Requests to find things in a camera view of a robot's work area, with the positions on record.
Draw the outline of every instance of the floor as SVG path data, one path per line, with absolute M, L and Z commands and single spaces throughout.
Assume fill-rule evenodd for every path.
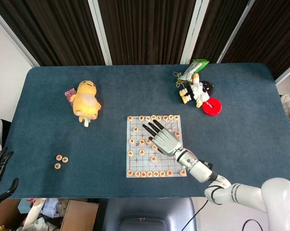
M 27 72 L 31 67 L 0 31 L 0 118 L 12 121 Z M 280 94 L 290 94 L 290 77 L 278 87 Z M 204 197 L 193 198 L 195 211 L 205 203 Z M 238 204 L 208 203 L 197 215 L 198 231 L 240 231 L 248 219 L 255 219 L 268 231 L 267 215 Z M 244 231 L 259 231 L 250 222 Z

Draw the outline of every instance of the yellow plush toy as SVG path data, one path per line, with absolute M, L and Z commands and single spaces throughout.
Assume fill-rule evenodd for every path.
M 101 109 L 101 104 L 95 98 L 96 93 L 97 89 L 94 83 L 86 80 L 78 85 L 76 94 L 70 97 L 70 102 L 73 103 L 73 112 L 78 116 L 79 122 L 85 120 L 85 127 L 88 127 L 91 119 L 98 117 L 98 111 Z

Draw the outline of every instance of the plush toy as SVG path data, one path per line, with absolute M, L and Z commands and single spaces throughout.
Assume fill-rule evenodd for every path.
M 199 75 L 192 76 L 192 83 L 187 88 L 179 91 L 183 103 L 196 101 L 196 107 L 201 107 L 204 102 L 210 99 L 213 92 L 213 85 L 208 81 L 199 82 Z
M 85 120 L 85 127 L 88 127 L 91 119 L 98 117 L 98 111 L 101 109 L 101 104 L 95 98 L 97 93 L 96 86 L 93 82 L 87 80 L 82 81 L 77 88 L 76 94 L 70 97 L 70 102 L 73 103 L 73 112 L 78 116 L 78 121 Z

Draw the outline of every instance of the red round lid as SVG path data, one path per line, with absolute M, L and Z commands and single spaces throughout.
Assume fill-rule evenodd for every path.
M 202 104 L 203 111 L 210 116 L 216 116 L 220 114 L 222 110 L 221 102 L 216 98 L 210 98 L 208 101 Z

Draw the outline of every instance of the table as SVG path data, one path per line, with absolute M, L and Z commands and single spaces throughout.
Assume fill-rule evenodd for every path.
M 263 64 L 209 64 L 201 80 L 214 84 L 223 105 L 211 117 L 180 101 L 172 72 L 187 65 L 36 67 L 26 77 L 6 145 L 14 151 L 0 191 L 13 178 L 13 198 L 204 196 L 208 183 L 192 176 L 126 178 L 126 118 L 181 115 L 184 147 L 232 183 L 260 187 L 290 180 L 290 126 L 269 69 Z M 88 128 L 64 92 L 92 80 L 102 110 Z M 56 170 L 56 155 L 69 162 Z

